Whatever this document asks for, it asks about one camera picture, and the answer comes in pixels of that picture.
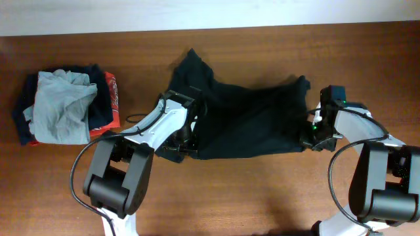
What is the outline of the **dark green t-shirt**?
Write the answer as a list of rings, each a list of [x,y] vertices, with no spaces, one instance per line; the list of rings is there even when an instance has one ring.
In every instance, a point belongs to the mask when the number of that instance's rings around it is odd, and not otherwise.
[[[189,50],[175,68],[168,88],[185,94],[190,87],[201,90],[206,111],[194,128],[198,147],[191,158],[237,159],[305,150],[300,143],[310,89],[305,77],[259,89],[225,84]]]

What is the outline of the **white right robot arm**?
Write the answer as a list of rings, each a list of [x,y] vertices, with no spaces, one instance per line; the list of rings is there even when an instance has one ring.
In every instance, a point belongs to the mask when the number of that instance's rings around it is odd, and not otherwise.
[[[382,235],[388,227],[419,221],[419,147],[393,137],[367,107],[344,100],[319,103],[309,112],[311,131],[327,128],[332,140],[346,138],[327,170],[330,194],[338,208],[334,216],[316,222],[311,235]],[[346,150],[359,155],[342,206],[333,186],[333,166]]]

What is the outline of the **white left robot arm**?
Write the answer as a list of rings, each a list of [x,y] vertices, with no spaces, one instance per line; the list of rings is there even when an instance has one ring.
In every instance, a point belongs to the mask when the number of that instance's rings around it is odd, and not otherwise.
[[[102,218],[106,235],[136,235],[136,211],[148,189],[155,152],[174,157],[196,154],[196,121],[207,113],[200,90],[168,90],[145,118],[120,133],[105,132],[96,149],[83,193],[76,201]]]

